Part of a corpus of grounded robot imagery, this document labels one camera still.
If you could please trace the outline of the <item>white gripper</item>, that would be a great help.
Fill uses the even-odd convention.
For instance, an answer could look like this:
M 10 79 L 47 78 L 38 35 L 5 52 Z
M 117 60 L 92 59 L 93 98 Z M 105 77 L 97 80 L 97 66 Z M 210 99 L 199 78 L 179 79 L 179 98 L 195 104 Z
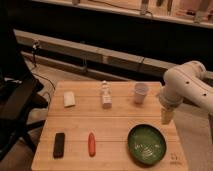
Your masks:
M 159 97 L 159 102 L 164 107 L 161 109 L 161 123 L 164 125 L 167 125 L 171 122 L 171 120 L 173 119 L 173 115 L 174 115 L 174 112 L 172 110 L 168 110 L 168 109 L 177 108 L 180 105 L 180 102 L 179 101 L 175 101 L 175 102 L 169 101 L 166 98 L 164 98 L 163 96 Z

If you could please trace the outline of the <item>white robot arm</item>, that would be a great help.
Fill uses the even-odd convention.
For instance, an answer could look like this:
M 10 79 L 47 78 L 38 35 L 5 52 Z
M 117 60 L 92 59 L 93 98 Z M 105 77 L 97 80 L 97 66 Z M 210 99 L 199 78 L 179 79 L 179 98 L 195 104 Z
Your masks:
M 161 123 L 169 124 L 174 109 L 186 98 L 204 109 L 213 117 L 213 87 L 203 82 L 205 66 L 199 61 L 190 61 L 168 69 L 163 76 L 165 85 L 158 98 L 162 106 Z

